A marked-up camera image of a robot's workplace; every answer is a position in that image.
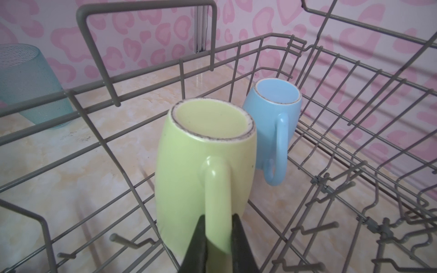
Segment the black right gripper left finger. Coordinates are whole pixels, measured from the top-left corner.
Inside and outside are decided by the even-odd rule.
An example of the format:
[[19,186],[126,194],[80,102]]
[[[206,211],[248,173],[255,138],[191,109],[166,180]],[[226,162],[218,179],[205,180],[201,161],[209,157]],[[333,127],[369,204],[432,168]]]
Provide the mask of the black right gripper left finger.
[[199,217],[193,236],[178,273],[205,273],[208,247],[205,215]]

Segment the light green ceramic mug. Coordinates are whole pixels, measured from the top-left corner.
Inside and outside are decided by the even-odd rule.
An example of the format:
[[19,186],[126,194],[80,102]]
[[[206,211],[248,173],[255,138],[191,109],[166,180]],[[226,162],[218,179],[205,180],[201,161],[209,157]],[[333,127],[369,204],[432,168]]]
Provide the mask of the light green ceramic mug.
[[232,271],[232,216],[242,215],[254,179],[257,129],[242,108],[211,98],[186,99],[168,112],[155,171],[157,227],[185,257],[206,218],[207,271]]

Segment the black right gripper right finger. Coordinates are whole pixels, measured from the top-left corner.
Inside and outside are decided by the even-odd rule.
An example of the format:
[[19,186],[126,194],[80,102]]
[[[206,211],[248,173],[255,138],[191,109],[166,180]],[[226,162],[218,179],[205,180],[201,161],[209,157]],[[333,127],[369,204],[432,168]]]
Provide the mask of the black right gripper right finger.
[[260,273],[238,214],[232,216],[231,252],[233,273]]

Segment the light blue ceramic mug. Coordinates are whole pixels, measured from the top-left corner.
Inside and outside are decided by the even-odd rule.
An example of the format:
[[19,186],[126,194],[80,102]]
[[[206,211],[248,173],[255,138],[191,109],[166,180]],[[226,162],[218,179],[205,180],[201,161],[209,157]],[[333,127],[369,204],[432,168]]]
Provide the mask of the light blue ceramic mug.
[[271,186],[280,185],[287,171],[289,143],[297,128],[302,94],[292,83],[264,78],[249,91],[243,109],[257,128],[256,168]]

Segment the teal textured plastic cup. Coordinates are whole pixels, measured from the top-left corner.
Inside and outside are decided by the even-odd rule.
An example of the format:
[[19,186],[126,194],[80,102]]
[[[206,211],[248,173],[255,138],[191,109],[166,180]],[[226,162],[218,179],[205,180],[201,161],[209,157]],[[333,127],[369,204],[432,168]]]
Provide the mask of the teal textured plastic cup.
[[[29,44],[1,45],[1,101],[6,105],[62,90],[40,49]],[[19,113],[37,125],[73,111],[69,100],[62,99]]]

